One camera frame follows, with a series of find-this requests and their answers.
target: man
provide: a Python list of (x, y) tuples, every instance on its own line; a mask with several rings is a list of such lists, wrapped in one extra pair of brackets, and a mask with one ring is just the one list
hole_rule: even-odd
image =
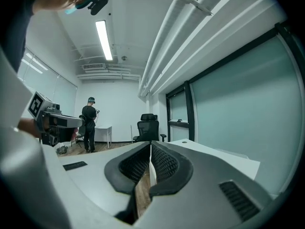
[(96, 118), (96, 110), (92, 107), (95, 104), (94, 97), (90, 97), (88, 99), (88, 104), (82, 108), (82, 115), (86, 117), (86, 132), (84, 136), (84, 144), (86, 152), (89, 152), (88, 139), (90, 143), (90, 153), (94, 153), (94, 133), (95, 133), (95, 118)]
[[(64, 10), (84, 3), (86, 0), (2, 0), (2, 7), (10, 4), (10, 9), (2, 21), (0, 45), (10, 62), (18, 72), (25, 51), (26, 31), (31, 17), (40, 10)], [(48, 118), (44, 119), (44, 128), (49, 128)], [(20, 130), (41, 138), (33, 119), (22, 118), (18, 125)]]

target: floor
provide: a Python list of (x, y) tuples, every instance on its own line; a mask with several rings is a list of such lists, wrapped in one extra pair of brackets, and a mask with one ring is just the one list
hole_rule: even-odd
[[(68, 148), (66, 154), (58, 155), (58, 157), (86, 154), (86, 150), (84, 149), (84, 143), (80, 142), (79, 144), (74, 143), (71, 147)], [(129, 143), (111, 144), (109, 149), (123, 147), (126, 145), (129, 145)], [(106, 150), (108, 150), (107, 144), (104, 143), (95, 144), (96, 152), (102, 152)], [(151, 183), (149, 176), (149, 167), (147, 167), (144, 176), (141, 178), (141, 180), (139, 181), (138, 185), (135, 188), (138, 217), (143, 215), (143, 213), (151, 203), (151, 200), (149, 198), (150, 187), (151, 187)]]

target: white desk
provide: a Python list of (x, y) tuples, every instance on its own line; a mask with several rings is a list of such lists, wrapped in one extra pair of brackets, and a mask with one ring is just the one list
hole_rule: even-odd
[(99, 126), (96, 126), (95, 129), (106, 130), (107, 146), (108, 146), (108, 149), (109, 149), (109, 142), (110, 142), (110, 145), (112, 144), (112, 126), (111, 125), (99, 125)]
[(238, 154), (233, 155), (232, 152), (231, 152), (231, 154), (229, 154), (227, 152), (222, 152), (222, 151), (210, 148), (210, 147), (206, 147), (199, 143), (195, 143), (193, 141), (190, 141), (189, 139), (173, 141), (173, 142), (170, 142), (170, 144), (175, 144), (175, 145), (186, 147), (188, 149), (192, 149), (192, 150), (195, 150), (198, 152), (216, 156), (216, 157), (224, 160), (228, 164), (232, 165), (233, 167), (238, 169), (240, 172), (244, 173), (246, 176), (248, 176), (252, 180), (255, 179), (258, 168), (261, 164), (261, 162), (259, 162), (259, 161), (250, 160), (247, 156), (240, 157), (240, 155), (238, 155)]

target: black pants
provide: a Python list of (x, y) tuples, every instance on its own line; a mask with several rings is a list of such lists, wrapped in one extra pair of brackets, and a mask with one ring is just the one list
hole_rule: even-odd
[(84, 144), (85, 144), (85, 149), (89, 150), (89, 145), (88, 145), (88, 140), (90, 143), (90, 151), (94, 151), (95, 147), (94, 147), (94, 133), (95, 133), (95, 129), (87, 129), (86, 128), (86, 132), (85, 132), (85, 136), (84, 136)]

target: white ceiling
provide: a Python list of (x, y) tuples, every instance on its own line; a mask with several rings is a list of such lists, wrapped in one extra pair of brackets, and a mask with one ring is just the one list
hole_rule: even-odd
[[(118, 63), (142, 67), (131, 68), (132, 74), (142, 75), (171, 2), (172, 0), (109, 0), (96, 16), (92, 16), (88, 9), (78, 10), (70, 15), (59, 12), (75, 50), (82, 58), (95, 57), (76, 61), (77, 73), (83, 73), (80, 70), (83, 64)], [(106, 20), (112, 62), (103, 57), (96, 31), (95, 22), (101, 20)], [(123, 56), (127, 57), (126, 61), (122, 60)]]

